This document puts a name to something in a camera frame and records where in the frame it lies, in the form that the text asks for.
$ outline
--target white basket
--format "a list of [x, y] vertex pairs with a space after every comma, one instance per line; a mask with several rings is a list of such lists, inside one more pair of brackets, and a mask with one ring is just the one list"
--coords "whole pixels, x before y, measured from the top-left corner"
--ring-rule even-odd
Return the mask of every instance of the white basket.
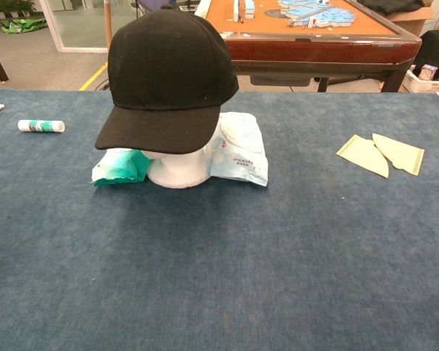
[[421, 80], [411, 71], [407, 71], [402, 84], [410, 93], [435, 93], [439, 91], [439, 82]]

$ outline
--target cap brim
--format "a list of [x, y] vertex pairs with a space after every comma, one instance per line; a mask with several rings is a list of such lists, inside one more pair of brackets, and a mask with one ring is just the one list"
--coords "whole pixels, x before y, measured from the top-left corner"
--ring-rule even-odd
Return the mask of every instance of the cap brim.
[[134, 148], [164, 154], [201, 149], [214, 133], [220, 106], [192, 110], [145, 111], [114, 106], [94, 146]]

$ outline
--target orange table top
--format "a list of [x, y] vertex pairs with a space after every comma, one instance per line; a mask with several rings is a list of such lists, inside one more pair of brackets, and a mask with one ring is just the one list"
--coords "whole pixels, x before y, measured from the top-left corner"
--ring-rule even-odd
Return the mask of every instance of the orange table top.
[[304, 29], [301, 26], [288, 25], [288, 18], [272, 18], [265, 14], [268, 10], [279, 10], [277, 0], [255, 0], [255, 17], [244, 17], [244, 1], [240, 1], [241, 16], [244, 23], [233, 22], [233, 0], [211, 0], [206, 19], [219, 32], [233, 31], [241, 33], [267, 33], [267, 34], [357, 34], [357, 35], [387, 35], [395, 33], [377, 22], [374, 18], [353, 7], [345, 0], [331, 0], [331, 5], [341, 9], [350, 10], [356, 19], [349, 27], [331, 27]]

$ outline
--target teal wipes pack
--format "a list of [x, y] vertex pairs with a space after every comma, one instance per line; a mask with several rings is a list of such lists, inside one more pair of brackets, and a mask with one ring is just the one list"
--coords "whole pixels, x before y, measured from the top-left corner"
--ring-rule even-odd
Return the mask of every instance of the teal wipes pack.
[[210, 176], [266, 186], [269, 162], [262, 133], [250, 113], [220, 113], [211, 139]]
[[143, 181], [149, 163], [150, 160], [140, 150], [131, 148], [108, 149], [92, 170], [91, 184], [102, 186]]

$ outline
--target yellow floor line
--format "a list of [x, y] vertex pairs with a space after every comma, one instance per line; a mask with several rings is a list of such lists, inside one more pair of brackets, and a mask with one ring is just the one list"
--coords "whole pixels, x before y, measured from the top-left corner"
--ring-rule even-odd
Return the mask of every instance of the yellow floor line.
[[97, 72], [94, 73], [94, 74], [92, 75], [92, 77], [89, 78], [89, 79], [86, 81], [86, 83], [84, 83], [84, 84], [81, 86], [80, 91], [85, 91], [86, 88], [88, 88], [88, 87], [91, 85], [91, 83], [93, 83], [93, 82], [96, 80], [96, 78], [98, 78], [98, 77], [101, 75], [101, 73], [104, 72], [104, 70], [105, 70], [106, 68], [108, 68], [108, 63], [107, 63], [107, 62], [106, 62], [105, 64], [103, 64], [103, 65], [101, 66], [101, 68], [99, 68], [99, 69], [97, 70]]

